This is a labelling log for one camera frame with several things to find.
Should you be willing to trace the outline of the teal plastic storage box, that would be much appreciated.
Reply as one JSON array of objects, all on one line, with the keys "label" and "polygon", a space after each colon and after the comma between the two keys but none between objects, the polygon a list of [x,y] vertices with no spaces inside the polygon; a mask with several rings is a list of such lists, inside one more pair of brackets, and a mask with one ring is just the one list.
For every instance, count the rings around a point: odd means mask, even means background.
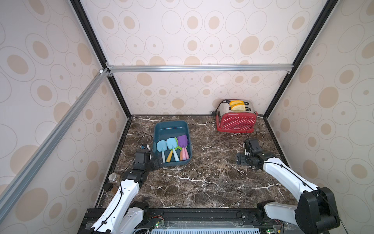
[{"label": "teal plastic storage box", "polygon": [[[177,137],[182,135],[187,135],[189,142],[187,151],[190,158],[185,161],[179,160],[181,147],[178,146]],[[160,140],[165,140],[167,142],[168,149],[165,151],[165,163],[162,161],[161,152],[158,152],[156,147],[156,144]],[[182,166],[188,164],[192,159],[192,145],[188,124],[185,121],[167,121],[156,124],[153,134],[153,154],[159,160],[161,167]]]}]

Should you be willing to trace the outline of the purple shovel pink handle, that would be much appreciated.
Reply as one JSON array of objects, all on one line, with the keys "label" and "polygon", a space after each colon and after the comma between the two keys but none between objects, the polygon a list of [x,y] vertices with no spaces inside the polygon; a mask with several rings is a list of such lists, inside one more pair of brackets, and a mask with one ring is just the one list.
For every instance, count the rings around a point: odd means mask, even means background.
[{"label": "purple shovel pink handle", "polygon": [[184,160],[183,152],[184,152],[183,149],[180,148],[180,156],[179,156],[179,160],[180,160],[180,161],[183,161],[183,160]]},{"label": "purple shovel pink handle", "polygon": [[183,161],[188,160],[190,158],[190,156],[189,156],[189,153],[187,151],[187,146],[189,144],[187,135],[178,136],[177,139],[178,139],[178,146],[181,147],[184,151],[183,152],[183,156],[184,156]]}]

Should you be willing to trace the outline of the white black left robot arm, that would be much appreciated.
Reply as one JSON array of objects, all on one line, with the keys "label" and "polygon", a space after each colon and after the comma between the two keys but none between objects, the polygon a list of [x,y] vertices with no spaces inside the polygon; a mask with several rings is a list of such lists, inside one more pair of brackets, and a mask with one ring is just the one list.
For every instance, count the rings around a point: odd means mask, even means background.
[{"label": "white black left robot arm", "polygon": [[135,153],[133,166],[122,175],[120,188],[100,218],[81,234],[131,234],[144,218],[144,209],[131,207],[131,202],[148,174],[159,169],[158,161],[148,149]]}]

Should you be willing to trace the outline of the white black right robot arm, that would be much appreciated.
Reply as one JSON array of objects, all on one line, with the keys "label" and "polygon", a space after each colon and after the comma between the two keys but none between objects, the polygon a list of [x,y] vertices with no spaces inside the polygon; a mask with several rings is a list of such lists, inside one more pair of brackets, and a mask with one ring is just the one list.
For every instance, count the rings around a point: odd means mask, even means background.
[{"label": "white black right robot arm", "polygon": [[335,195],[327,187],[319,187],[296,172],[269,151],[264,151],[257,139],[246,139],[244,153],[236,155],[238,165],[263,170],[280,182],[297,200],[286,205],[274,201],[257,204],[256,218],[260,223],[280,220],[297,225],[305,234],[324,234],[341,224]]}]

